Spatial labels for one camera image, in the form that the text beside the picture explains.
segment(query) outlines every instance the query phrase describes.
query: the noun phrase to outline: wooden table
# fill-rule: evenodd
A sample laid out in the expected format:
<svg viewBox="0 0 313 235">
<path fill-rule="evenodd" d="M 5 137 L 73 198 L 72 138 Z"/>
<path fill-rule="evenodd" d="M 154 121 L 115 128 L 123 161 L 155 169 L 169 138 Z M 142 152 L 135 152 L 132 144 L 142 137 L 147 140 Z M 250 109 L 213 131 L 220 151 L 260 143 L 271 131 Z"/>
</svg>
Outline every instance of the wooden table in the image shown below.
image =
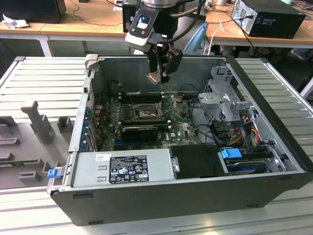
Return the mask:
<svg viewBox="0 0 313 235">
<path fill-rule="evenodd" d="M 218 7 L 218 9 L 226 11 L 231 6 Z M 207 22 L 229 21 L 231 18 L 224 12 L 209 12 L 206 16 Z M 214 31 L 219 28 L 219 24 L 209 24 L 206 35 L 211 38 Z M 224 23 L 226 30 L 219 30 L 214 36 L 214 43 L 218 45 L 250 45 L 245 38 L 240 27 L 234 22 Z M 256 38 L 249 37 L 249 40 L 256 47 L 300 47 L 313 48 L 313 20 L 304 20 L 293 39 L 282 38 Z"/>
<path fill-rule="evenodd" d="M 105 0 L 91 0 L 80 3 L 78 0 L 65 0 L 67 11 L 61 23 L 31 23 L 28 28 L 9 29 L 0 24 L 0 38 L 35 39 L 42 46 L 45 56 L 53 56 L 50 40 L 82 41 L 87 51 L 86 41 L 124 42 L 122 12 L 113 11 L 113 5 Z M 209 12 L 208 22 L 230 20 L 224 12 Z M 226 30 L 219 30 L 214 37 L 214 44 L 249 46 L 241 29 L 235 22 L 224 23 Z M 219 24 L 209 24 L 206 35 L 211 39 Z M 249 38 L 256 47 L 300 47 L 313 48 L 313 21 L 304 20 L 293 39 Z"/>
</svg>

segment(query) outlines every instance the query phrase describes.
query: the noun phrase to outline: motherboard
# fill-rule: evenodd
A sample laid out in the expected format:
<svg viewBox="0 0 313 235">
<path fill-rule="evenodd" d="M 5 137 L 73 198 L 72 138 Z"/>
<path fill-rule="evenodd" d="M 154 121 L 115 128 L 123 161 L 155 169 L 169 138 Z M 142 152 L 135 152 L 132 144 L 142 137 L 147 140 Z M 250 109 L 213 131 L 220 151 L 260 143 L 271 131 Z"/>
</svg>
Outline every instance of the motherboard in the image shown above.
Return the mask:
<svg viewBox="0 0 313 235">
<path fill-rule="evenodd" d="M 98 113 L 101 114 L 97 122 L 97 129 L 101 131 L 101 151 L 200 143 L 189 118 L 190 100 L 177 94 L 155 99 L 111 97 L 100 106 Z"/>
</svg>

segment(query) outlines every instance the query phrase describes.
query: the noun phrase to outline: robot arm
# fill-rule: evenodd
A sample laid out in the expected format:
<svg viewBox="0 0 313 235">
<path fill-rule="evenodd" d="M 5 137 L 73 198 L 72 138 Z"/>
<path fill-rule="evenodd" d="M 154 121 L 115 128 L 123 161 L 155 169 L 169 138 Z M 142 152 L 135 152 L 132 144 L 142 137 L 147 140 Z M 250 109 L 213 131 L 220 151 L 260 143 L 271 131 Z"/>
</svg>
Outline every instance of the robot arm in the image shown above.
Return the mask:
<svg viewBox="0 0 313 235">
<path fill-rule="evenodd" d="M 193 27 L 204 3 L 205 0 L 143 0 L 141 3 L 125 40 L 131 48 L 147 55 L 147 77 L 152 83 L 168 82 L 168 75 L 177 71 L 183 54 L 174 48 L 174 42 Z M 173 38 L 179 17 L 195 11 L 197 14 L 190 26 Z"/>
</svg>

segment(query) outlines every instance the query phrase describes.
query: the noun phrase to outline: warning label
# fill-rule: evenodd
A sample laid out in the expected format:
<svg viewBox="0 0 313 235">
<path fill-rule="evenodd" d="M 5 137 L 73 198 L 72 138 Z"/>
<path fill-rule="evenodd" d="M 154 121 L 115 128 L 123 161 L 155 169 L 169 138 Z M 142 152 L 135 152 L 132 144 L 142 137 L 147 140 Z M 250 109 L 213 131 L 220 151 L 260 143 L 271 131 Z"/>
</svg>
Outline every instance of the warning label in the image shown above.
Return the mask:
<svg viewBox="0 0 313 235">
<path fill-rule="evenodd" d="M 127 156 L 110 158 L 111 184 L 149 181 L 147 156 Z"/>
</svg>

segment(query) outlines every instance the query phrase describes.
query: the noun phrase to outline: black computer case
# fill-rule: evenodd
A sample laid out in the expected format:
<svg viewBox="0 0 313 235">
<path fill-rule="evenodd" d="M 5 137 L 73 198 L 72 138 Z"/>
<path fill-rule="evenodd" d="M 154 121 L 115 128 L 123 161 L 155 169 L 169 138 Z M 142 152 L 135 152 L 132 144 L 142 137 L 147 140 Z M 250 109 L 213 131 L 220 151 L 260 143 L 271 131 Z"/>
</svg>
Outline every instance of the black computer case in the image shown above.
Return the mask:
<svg viewBox="0 0 313 235">
<path fill-rule="evenodd" d="M 305 14 L 281 0 L 237 0 L 231 17 L 250 37 L 292 39 Z"/>
<path fill-rule="evenodd" d="M 64 0 L 1 0 L 0 19 L 3 14 L 15 20 L 57 24 L 66 12 Z"/>
</svg>

